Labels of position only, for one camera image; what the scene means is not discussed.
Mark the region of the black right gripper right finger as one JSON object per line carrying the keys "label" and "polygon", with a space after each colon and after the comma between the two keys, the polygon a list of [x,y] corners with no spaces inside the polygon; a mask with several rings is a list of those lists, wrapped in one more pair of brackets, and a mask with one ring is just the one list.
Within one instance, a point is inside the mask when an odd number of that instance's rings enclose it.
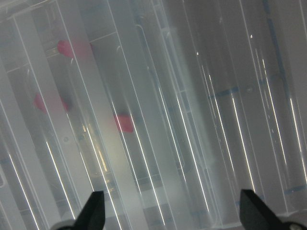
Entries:
{"label": "black right gripper right finger", "polygon": [[283,222],[262,199],[250,189],[240,192],[240,222],[246,230],[305,230],[298,222]]}

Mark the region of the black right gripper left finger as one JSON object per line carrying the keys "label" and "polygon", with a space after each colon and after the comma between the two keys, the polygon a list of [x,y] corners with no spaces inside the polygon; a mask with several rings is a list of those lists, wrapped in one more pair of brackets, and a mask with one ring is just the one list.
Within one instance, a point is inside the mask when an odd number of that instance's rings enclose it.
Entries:
{"label": "black right gripper left finger", "polygon": [[102,230],[106,222],[104,191],[94,191],[74,221],[63,221],[52,230]]}

